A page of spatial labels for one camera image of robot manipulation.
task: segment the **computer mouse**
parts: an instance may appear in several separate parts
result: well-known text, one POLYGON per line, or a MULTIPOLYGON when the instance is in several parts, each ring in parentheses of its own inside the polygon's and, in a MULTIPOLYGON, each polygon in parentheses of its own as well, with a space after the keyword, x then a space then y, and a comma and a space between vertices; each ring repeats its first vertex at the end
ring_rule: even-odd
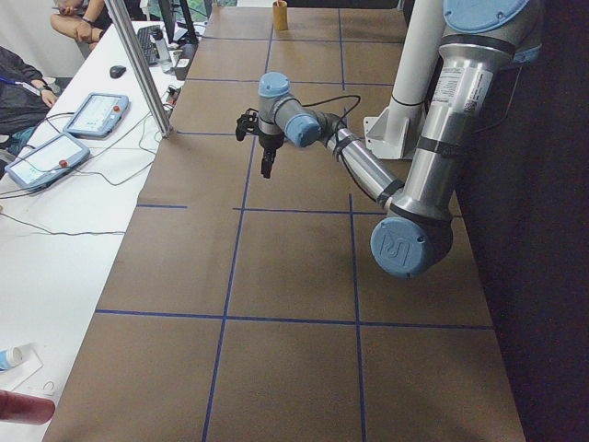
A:
POLYGON ((119 64, 112 66, 110 69, 110 78, 119 78, 122 76, 127 68, 125 66, 121 66, 119 64))

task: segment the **blue cap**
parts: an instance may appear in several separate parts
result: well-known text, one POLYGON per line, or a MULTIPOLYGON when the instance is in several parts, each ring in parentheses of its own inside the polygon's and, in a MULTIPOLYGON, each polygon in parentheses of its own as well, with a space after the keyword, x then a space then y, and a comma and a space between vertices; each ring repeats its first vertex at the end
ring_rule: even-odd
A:
POLYGON ((444 0, 444 18, 450 28, 459 32, 487 32, 514 18, 528 2, 529 0, 444 0))
POLYGON ((286 95, 291 90, 291 82, 285 74, 269 72, 260 78, 258 94, 265 99, 273 99, 286 95))
POLYGON ((286 123, 284 134, 297 147, 307 147, 319 139, 321 127, 308 113, 299 113, 286 123))
POLYGON ((397 278, 415 277, 433 263, 433 247, 427 233, 399 216, 385 218, 376 225, 370 249, 378 265, 397 278))

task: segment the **blue tablet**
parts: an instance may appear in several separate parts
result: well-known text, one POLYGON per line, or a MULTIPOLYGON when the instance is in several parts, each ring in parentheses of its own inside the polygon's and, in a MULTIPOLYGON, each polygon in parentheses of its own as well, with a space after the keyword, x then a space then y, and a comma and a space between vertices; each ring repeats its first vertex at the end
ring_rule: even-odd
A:
POLYGON ((90 150, 70 134, 59 134, 5 167, 21 188, 47 187, 87 160, 90 150))
POLYGON ((128 107, 129 97, 125 95, 93 92, 65 125, 64 132, 73 136, 104 138, 112 132, 128 107))

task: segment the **metal pole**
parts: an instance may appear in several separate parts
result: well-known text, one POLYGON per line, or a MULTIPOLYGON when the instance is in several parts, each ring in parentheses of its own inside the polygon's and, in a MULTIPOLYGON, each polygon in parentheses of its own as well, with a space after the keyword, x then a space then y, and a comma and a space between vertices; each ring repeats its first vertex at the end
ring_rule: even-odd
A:
POLYGON ((139 41, 135 35, 127 7, 124 2, 119 0, 105 0, 105 3, 109 9, 112 23, 121 38, 122 47, 125 48, 127 57, 129 57, 133 71, 137 76, 139 87, 147 100, 147 106, 156 119, 157 127, 162 137, 167 138, 171 129, 169 118, 164 112, 164 106, 157 93, 156 83, 154 83, 154 79, 151 77, 149 67, 139 46, 139 41))

